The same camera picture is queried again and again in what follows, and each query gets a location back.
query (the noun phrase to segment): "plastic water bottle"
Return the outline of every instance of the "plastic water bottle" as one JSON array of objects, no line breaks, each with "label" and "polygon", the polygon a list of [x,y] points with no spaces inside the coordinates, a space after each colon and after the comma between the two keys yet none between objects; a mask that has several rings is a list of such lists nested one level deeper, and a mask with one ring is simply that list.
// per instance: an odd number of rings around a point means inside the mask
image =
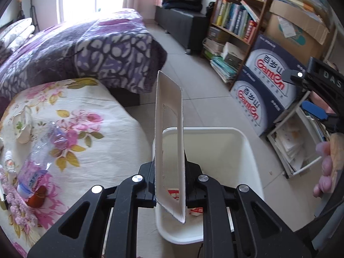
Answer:
[{"label": "plastic water bottle", "polygon": [[18,174],[17,191],[24,199],[28,199],[38,190],[44,176],[54,158],[50,155],[56,143],[67,143],[67,138],[60,128],[52,123],[49,130],[35,144],[32,152]]}]

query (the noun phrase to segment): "cardboard box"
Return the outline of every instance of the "cardboard box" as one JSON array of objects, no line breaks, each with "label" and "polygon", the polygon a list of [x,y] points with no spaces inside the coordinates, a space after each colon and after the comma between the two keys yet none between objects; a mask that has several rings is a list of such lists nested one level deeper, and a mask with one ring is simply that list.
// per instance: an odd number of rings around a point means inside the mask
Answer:
[{"label": "cardboard box", "polygon": [[223,43],[225,44],[226,41],[228,41],[228,33],[225,31],[217,28],[217,27],[210,27],[209,32],[208,32],[208,37],[209,39],[216,41],[218,43]]},{"label": "cardboard box", "polygon": [[287,109],[301,95],[301,88],[282,81],[287,69],[306,71],[306,67],[277,43],[259,35],[245,65]]},{"label": "cardboard box", "polygon": [[264,134],[284,111],[271,91],[246,66],[230,92],[257,135]]},{"label": "cardboard box", "polygon": [[[321,56],[329,34],[324,24],[311,18],[301,9],[279,0],[272,2],[270,12],[272,15],[265,31],[266,36],[279,43],[304,65],[308,64],[310,57]],[[290,25],[283,22],[281,17],[289,21]],[[286,27],[291,29],[293,36],[285,37],[283,31]]]},{"label": "cardboard box", "polygon": [[245,58],[245,53],[234,44],[227,42],[221,56],[225,62],[239,68],[241,62]]}]

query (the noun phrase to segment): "floral bedsheet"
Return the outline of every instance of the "floral bedsheet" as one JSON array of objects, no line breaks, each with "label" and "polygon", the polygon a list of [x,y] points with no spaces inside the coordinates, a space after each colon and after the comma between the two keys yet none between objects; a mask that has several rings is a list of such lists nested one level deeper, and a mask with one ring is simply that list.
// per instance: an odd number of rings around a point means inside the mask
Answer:
[{"label": "floral bedsheet", "polygon": [[[32,110],[33,130],[23,145],[15,139],[12,120],[26,105]],[[18,169],[51,122],[66,132],[68,141],[50,152],[55,163],[45,178],[48,196],[35,209],[38,226],[19,226],[9,210],[0,210],[0,226],[23,257],[93,185],[118,185],[151,160],[138,122],[98,80],[79,78],[42,84],[13,98],[0,121],[0,136]]]}]

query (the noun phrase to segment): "black ottoman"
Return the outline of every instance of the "black ottoman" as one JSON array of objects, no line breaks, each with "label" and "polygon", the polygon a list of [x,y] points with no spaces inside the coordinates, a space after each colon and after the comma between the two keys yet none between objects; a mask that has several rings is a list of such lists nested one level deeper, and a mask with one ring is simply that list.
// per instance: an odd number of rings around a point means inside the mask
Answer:
[{"label": "black ottoman", "polygon": [[210,21],[204,14],[157,6],[155,21],[185,47],[187,54],[202,50],[202,41],[207,36]]}]

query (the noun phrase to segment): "human hand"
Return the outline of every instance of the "human hand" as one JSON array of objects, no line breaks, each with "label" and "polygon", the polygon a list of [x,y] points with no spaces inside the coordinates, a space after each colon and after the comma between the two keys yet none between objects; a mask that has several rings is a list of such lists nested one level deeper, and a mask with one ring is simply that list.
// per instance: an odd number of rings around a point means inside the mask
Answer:
[{"label": "human hand", "polygon": [[330,143],[329,142],[322,142],[317,144],[315,148],[316,152],[318,152],[321,156],[324,157],[322,162],[322,176],[319,179],[319,183],[313,189],[313,196],[319,197],[322,193],[328,193],[332,187],[332,159],[330,156]]}]

